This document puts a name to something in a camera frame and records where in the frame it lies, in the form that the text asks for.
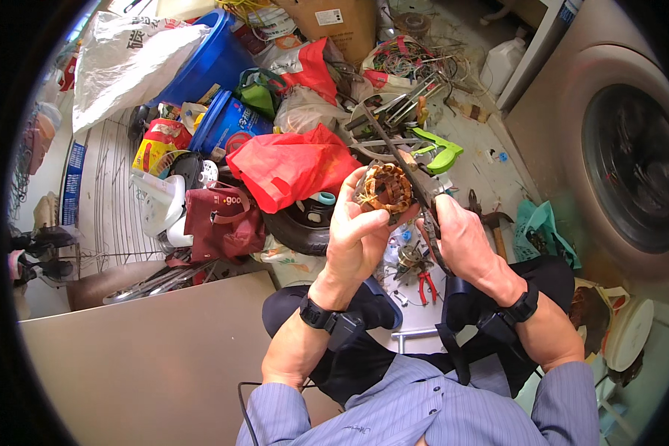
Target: green tool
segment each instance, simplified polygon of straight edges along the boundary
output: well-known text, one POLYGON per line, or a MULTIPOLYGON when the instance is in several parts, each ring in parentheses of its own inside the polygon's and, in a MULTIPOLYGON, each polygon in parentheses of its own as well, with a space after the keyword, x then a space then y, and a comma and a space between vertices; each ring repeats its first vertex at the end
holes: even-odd
POLYGON ((464 152, 463 147, 458 144, 454 144, 451 141, 447 141, 444 138, 439 138, 433 133, 429 133, 426 130, 422 130, 419 127, 414 127, 411 129, 417 136, 424 138, 425 140, 431 141, 434 143, 434 146, 420 148, 417 151, 411 152, 412 156, 420 155, 422 153, 427 153, 433 150, 437 151, 437 155, 434 156, 434 160, 429 163, 426 167, 434 175, 443 174, 448 171, 456 161, 456 158, 464 152))

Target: cardboard box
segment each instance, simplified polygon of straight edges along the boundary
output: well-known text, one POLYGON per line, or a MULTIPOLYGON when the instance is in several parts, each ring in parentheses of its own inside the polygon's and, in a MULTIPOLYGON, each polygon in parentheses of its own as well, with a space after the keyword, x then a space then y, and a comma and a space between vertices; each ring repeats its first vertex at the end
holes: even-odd
POLYGON ((330 37, 345 59, 362 62, 376 43, 375 0, 275 0, 310 40, 330 37))

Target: hand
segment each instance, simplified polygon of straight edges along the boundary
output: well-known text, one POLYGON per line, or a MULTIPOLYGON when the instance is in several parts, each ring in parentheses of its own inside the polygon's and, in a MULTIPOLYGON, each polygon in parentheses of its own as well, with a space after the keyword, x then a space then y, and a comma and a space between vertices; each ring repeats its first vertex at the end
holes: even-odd
MULTIPOLYGON (((451 272, 495 299, 502 307, 515 303, 527 290, 527 284, 493 252, 481 219, 445 194, 436 197, 436 210, 441 226, 441 240, 436 242, 451 272)), ((417 226, 429 243, 422 223, 423 220, 418 220, 417 226)))
POLYGON ((363 213, 359 205, 352 201, 352 194, 366 169, 366 166, 358 168, 345 179, 334 205, 327 264, 310 287, 310 298, 323 308, 347 308, 357 288, 382 260, 392 231, 419 212, 419 204, 415 203, 393 226, 387 226, 389 213, 386 210, 363 213))

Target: washing machine door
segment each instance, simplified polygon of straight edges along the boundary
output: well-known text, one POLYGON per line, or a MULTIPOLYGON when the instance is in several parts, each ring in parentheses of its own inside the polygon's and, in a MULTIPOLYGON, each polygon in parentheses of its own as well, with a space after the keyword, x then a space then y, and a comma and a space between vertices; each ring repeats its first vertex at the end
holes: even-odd
POLYGON ((579 216, 625 277, 669 280, 669 82, 615 45, 569 66, 559 153, 579 216))

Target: green bag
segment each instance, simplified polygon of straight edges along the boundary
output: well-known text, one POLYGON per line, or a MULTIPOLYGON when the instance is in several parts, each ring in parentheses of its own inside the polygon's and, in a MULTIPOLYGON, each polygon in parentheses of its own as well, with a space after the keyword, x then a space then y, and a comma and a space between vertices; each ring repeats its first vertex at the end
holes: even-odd
POLYGON ((529 261, 541 254, 526 237, 530 230, 536 231, 542 236, 548 254, 559 255, 558 252, 563 249, 568 265, 572 269, 582 268, 575 251, 557 233, 555 214, 553 214, 553 208, 549 201, 540 206, 535 206, 531 201, 523 200, 518 205, 515 236, 513 238, 513 252, 518 262, 529 261))
POLYGON ((285 80, 272 71, 249 68, 240 74, 240 83, 233 91, 233 96, 265 118, 273 120, 279 106, 275 92, 285 86, 285 80))

